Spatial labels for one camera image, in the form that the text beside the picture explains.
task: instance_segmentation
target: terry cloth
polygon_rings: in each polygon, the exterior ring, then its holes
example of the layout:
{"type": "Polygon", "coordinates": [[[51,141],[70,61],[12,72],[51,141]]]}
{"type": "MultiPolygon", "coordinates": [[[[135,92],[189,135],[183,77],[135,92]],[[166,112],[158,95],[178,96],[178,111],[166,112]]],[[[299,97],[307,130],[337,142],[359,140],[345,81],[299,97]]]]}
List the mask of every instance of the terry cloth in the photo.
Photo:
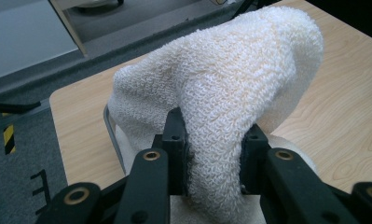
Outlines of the terry cloth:
{"type": "Polygon", "coordinates": [[[179,203],[208,222],[263,221],[256,197],[241,194],[241,140],[254,123],[271,133],[290,115],[323,49],[319,28],[305,12],[265,7],[119,69],[108,107],[129,141],[126,172],[132,156],[163,132],[167,113],[180,106],[190,163],[189,197],[179,203]]]}

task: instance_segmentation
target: white towel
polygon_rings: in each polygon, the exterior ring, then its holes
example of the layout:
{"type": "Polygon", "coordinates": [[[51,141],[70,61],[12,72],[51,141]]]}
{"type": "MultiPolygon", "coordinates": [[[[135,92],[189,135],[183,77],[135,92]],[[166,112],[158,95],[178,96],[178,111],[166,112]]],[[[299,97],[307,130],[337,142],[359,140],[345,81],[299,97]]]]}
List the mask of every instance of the white towel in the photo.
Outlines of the white towel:
{"type": "Polygon", "coordinates": [[[264,222],[258,198],[241,194],[241,140],[254,123],[271,133],[290,115],[322,58],[322,35],[305,12],[265,7],[118,70],[108,106],[129,140],[126,172],[180,106],[192,157],[190,196],[172,200],[173,223],[264,222]]]}

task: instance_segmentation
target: hazard stripe tape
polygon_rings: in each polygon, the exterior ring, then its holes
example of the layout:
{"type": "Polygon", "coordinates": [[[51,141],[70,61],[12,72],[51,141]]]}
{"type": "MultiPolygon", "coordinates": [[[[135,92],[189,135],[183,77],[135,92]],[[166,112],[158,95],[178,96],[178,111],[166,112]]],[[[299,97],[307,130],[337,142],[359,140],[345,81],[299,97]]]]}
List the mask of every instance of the hazard stripe tape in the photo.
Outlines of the hazard stripe tape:
{"type": "Polygon", "coordinates": [[[5,138],[5,153],[6,155],[15,152],[14,141],[14,125],[10,124],[3,130],[3,137],[5,138]]]}

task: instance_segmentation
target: table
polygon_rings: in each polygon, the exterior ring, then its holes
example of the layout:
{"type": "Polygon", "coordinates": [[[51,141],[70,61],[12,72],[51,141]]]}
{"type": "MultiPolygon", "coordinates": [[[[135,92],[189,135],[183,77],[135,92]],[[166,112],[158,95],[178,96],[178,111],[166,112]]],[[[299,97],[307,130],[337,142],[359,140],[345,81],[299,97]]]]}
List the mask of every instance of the table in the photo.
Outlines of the table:
{"type": "MultiPolygon", "coordinates": [[[[350,192],[372,180],[372,38],[301,0],[276,6],[302,9],[324,36],[324,61],[296,110],[273,134],[302,148],[321,179],[350,192]]],[[[105,188],[124,176],[103,121],[118,68],[55,91],[50,97],[68,184],[105,188]]]]}

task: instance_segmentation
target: folded towel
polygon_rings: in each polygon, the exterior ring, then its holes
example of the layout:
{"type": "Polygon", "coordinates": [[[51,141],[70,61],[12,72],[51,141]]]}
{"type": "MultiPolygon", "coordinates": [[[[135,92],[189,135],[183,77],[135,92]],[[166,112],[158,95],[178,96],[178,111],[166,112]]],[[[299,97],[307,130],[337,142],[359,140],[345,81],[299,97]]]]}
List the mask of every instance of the folded towel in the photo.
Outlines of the folded towel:
{"type": "Polygon", "coordinates": [[[241,194],[241,140],[254,123],[271,133],[290,115],[322,58],[322,35],[305,12],[265,7],[118,70],[108,107],[129,141],[126,172],[180,106],[190,143],[189,198],[177,204],[199,221],[263,222],[257,197],[241,194]]]}

